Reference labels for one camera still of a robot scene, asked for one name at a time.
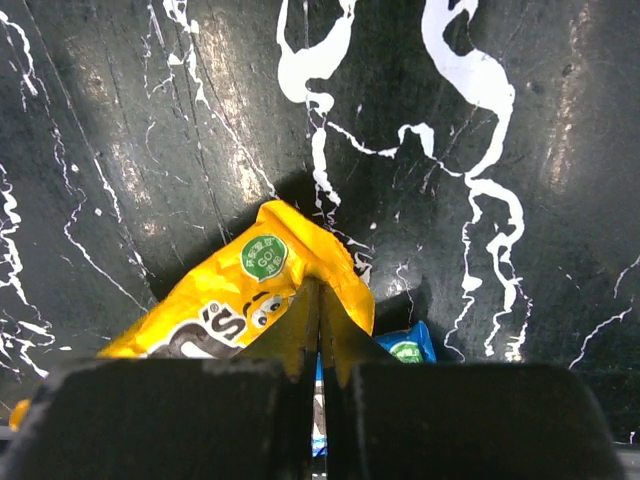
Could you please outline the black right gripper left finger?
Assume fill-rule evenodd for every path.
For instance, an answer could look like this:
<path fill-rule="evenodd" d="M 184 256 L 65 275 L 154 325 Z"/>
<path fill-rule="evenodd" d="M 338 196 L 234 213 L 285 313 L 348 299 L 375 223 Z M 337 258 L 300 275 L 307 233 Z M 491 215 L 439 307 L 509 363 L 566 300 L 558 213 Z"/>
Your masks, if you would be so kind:
<path fill-rule="evenodd" d="M 229 360 L 82 359 L 51 373 L 5 479 L 307 479 L 320 285 Z"/>

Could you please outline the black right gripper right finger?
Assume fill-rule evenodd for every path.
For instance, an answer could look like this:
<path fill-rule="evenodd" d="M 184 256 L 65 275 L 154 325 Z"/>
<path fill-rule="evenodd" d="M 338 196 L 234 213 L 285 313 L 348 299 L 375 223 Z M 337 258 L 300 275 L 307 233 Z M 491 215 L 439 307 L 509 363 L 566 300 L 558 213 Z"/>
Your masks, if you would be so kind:
<path fill-rule="evenodd" d="M 331 479 L 621 479 L 602 411 L 550 365 L 403 363 L 327 286 L 319 329 Z"/>

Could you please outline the yellow M&M bag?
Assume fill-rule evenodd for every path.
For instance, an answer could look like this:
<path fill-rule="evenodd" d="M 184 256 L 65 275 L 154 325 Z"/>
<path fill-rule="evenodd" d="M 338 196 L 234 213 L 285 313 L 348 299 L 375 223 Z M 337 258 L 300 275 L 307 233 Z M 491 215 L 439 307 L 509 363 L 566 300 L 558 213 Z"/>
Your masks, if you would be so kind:
<path fill-rule="evenodd" d="M 308 277 L 332 287 L 349 318 L 372 333 L 374 297 L 344 245 L 286 202 L 268 201 L 252 226 L 97 355 L 231 358 L 287 311 Z"/>

